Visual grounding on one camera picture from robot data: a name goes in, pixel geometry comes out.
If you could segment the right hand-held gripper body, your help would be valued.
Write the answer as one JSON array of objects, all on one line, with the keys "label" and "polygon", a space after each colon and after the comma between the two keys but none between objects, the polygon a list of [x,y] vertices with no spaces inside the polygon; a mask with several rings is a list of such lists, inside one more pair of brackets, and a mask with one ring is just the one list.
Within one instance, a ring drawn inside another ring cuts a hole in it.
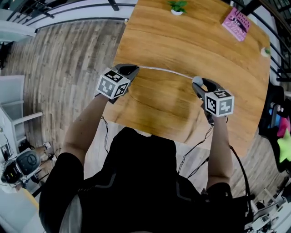
[{"label": "right hand-held gripper body", "polygon": [[225,117],[233,114],[234,96],[228,90],[203,91],[201,99],[203,101],[201,107],[209,124],[214,124],[213,117]]}]

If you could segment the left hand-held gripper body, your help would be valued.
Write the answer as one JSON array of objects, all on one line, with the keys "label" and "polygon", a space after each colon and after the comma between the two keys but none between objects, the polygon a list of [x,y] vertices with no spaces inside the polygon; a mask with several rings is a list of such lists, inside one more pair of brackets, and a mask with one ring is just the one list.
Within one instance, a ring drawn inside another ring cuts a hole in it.
[{"label": "left hand-held gripper body", "polygon": [[119,97],[124,95],[130,85],[130,80],[122,75],[122,72],[112,68],[106,68],[100,75],[96,90],[99,94],[109,98],[114,104]]}]

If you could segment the white round tape measure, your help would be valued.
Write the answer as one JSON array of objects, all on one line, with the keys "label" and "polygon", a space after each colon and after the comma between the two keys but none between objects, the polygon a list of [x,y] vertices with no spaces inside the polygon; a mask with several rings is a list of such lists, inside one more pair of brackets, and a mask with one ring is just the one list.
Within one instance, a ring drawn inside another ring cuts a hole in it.
[{"label": "white round tape measure", "polygon": [[203,80],[202,80],[202,78],[200,76],[190,77],[188,75],[185,75],[185,74],[182,74],[182,73],[179,73],[179,72],[176,72],[176,71],[172,71],[172,70],[168,70],[168,69],[164,69],[164,68],[158,68],[158,67],[150,67],[150,66],[139,66],[139,67],[143,68],[143,69],[165,71],[165,72],[177,74],[179,76],[183,76],[185,78],[191,79],[192,83],[195,83],[198,86],[203,86]]}]

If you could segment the person's left forearm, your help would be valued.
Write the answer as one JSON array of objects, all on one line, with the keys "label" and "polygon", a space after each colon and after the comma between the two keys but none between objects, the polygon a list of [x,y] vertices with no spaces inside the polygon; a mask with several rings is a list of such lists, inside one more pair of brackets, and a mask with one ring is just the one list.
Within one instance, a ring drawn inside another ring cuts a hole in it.
[{"label": "person's left forearm", "polygon": [[84,165],[85,156],[94,140],[108,100],[109,98],[102,94],[93,98],[76,120],[70,124],[61,147],[61,153],[74,155]]}]

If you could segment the person's right forearm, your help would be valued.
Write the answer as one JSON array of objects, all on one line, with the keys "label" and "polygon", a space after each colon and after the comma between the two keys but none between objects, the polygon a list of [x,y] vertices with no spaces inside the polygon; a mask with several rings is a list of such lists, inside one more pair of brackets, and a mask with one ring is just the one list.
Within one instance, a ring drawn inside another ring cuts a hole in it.
[{"label": "person's right forearm", "polygon": [[217,183],[229,183],[233,172],[233,162],[229,144],[226,118],[214,117],[214,128],[208,161],[208,181],[206,188]]}]

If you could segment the black office chair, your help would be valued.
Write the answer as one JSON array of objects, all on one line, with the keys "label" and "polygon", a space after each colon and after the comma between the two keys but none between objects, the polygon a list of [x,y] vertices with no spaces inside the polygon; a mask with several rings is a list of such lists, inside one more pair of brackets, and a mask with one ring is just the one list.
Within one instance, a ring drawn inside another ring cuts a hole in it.
[{"label": "black office chair", "polygon": [[271,116],[269,114],[270,109],[277,110],[277,113],[281,118],[289,117],[291,123],[291,99],[288,99],[285,96],[283,87],[275,86],[271,82],[268,84],[266,101],[258,125],[259,135],[270,142],[278,171],[291,173],[291,162],[285,160],[282,163],[279,163],[280,149],[277,143],[277,140],[279,139],[277,136],[279,127],[268,128],[268,125],[271,122]]}]

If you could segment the blue cushion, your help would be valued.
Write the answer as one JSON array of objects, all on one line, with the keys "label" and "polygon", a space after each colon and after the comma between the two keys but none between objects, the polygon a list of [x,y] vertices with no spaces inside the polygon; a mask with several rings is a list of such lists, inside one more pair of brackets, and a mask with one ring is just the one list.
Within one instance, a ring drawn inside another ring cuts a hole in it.
[{"label": "blue cushion", "polygon": [[281,116],[277,113],[277,110],[275,109],[270,109],[269,114],[271,116],[271,122],[268,125],[268,128],[274,128],[274,127],[279,127],[280,121],[281,121]]}]

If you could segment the black railing with wooden handrail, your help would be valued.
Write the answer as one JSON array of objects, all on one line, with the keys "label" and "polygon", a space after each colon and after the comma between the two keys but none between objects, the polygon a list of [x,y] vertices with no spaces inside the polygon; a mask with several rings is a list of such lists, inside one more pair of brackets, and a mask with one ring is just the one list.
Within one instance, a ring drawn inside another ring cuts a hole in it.
[{"label": "black railing with wooden handrail", "polygon": [[[221,0],[262,25],[271,40],[271,71],[291,82],[291,0]],[[0,0],[0,19],[35,28],[81,19],[129,19],[138,0]]]}]

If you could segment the pink book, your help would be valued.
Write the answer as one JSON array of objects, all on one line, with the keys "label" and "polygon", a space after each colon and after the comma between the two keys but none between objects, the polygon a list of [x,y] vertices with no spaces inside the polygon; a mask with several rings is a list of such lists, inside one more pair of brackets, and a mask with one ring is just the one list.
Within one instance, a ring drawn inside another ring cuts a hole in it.
[{"label": "pink book", "polygon": [[237,8],[233,7],[222,26],[230,32],[239,42],[244,41],[250,29],[249,19]]}]

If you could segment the pink cushion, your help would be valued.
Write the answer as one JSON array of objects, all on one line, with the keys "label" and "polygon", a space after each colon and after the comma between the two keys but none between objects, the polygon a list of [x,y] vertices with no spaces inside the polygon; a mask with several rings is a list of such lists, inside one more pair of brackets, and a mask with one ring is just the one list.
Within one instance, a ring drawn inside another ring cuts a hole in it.
[{"label": "pink cushion", "polygon": [[284,137],[286,130],[288,130],[288,132],[291,132],[291,123],[290,123],[290,118],[287,117],[282,117],[279,123],[279,129],[277,132],[277,136],[279,138]]}]

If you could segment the potted plant in white pot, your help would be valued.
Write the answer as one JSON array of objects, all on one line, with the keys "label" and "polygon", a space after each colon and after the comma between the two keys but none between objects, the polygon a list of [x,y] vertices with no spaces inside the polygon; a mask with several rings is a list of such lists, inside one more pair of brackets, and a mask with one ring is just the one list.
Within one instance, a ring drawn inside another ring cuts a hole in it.
[{"label": "potted plant in white pot", "polygon": [[187,5],[186,0],[170,0],[168,1],[171,6],[171,13],[176,16],[180,16],[184,13],[187,13],[185,7]]}]

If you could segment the green star cushion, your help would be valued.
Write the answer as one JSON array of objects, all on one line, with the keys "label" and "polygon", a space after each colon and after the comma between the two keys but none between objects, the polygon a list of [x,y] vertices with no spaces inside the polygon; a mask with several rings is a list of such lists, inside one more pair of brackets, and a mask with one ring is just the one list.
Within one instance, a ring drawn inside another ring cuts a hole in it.
[{"label": "green star cushion", "polygon": [[287,160],[291,162],[291,134],[286,129],[283,138],[277,140],[280,149],[279,163]]}]

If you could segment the person's black shirt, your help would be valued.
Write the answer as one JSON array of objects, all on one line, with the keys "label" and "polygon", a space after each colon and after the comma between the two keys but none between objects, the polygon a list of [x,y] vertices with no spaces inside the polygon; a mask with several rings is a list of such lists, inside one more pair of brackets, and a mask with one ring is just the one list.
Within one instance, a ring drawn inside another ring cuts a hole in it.
[{"label": "person's black shirt", "polygon": [[178,175],[173,141],[125,127],[88,179],[76,156],[59,155],[39,217],[46,233],[243,233],[246,208],[226,183],[199,194]]}]

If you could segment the grey round-faced device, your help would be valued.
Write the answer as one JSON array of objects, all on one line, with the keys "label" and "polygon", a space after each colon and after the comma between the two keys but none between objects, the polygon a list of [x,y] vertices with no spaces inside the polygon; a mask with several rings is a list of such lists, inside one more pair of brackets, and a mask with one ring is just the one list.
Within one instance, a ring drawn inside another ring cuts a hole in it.
[{"label": "grey round-faced device", "polygon": [[22,174],[28,176],[40,166],[40,157],[35,151],[29,150],[19,155],[16,163]]}]

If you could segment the white shelf frame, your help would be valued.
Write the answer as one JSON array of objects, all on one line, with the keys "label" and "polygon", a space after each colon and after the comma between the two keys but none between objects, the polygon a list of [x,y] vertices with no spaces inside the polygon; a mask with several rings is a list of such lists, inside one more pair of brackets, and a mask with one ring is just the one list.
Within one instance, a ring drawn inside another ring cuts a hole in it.
[{"label": "white shelf frame", "polygon": [[43,116],[42,112],[24,114],[24,75],[0,76],[0,109],[8,120],[3,120],[3,128],[8,128],[15,146],[26,140],[24,122]]}]

